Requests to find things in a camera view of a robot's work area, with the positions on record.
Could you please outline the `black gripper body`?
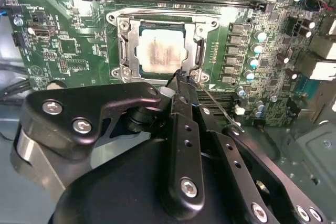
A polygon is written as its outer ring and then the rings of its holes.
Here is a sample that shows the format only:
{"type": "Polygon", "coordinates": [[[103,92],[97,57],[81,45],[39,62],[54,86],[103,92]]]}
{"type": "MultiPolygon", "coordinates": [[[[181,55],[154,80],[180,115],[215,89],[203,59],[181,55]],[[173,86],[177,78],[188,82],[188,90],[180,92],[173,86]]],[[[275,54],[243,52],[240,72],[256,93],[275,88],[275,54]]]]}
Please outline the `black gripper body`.
{"type": "MultiPolygon", "coordinates": [[[[76,179],[50,223],[178,223],[161,203],[169,143],[147,140],[76,179]]],[[[190,223],[232,223],[223,166],[211,147],[202,155],[205,205],[190,223]]]]}

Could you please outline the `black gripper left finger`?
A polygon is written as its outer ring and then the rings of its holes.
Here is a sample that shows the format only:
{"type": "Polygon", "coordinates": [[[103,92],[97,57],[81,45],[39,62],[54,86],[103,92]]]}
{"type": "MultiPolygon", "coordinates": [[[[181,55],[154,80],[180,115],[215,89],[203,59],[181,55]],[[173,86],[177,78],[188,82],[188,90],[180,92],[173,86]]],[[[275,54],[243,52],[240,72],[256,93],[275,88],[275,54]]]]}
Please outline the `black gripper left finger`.
{"type": "Polygon", "coordinates": [[[169,143],[161,203],[174,217],[204,207],[200,135],[186,75],[177,71],[161,90],[146,82],[34,92],[22,107],[14,152],[18,172],[41,184],[57,203],[89,173],[92,152],[107,133],[150,132],[169,143]]]}

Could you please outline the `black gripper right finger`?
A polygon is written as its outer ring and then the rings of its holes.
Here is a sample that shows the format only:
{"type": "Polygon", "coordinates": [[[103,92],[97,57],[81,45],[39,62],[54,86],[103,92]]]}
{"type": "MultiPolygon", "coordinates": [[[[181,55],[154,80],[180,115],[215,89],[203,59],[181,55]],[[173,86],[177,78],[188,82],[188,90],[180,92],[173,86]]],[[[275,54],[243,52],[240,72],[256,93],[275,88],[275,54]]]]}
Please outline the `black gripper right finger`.
{"type": "Polygon", "coordinates": [[[185,79],[201,132],[223,163],[233,191],[236,223],[328,223],[325,214],[232,119],[222,131],[197,97],[197,84],[185,79]]]}

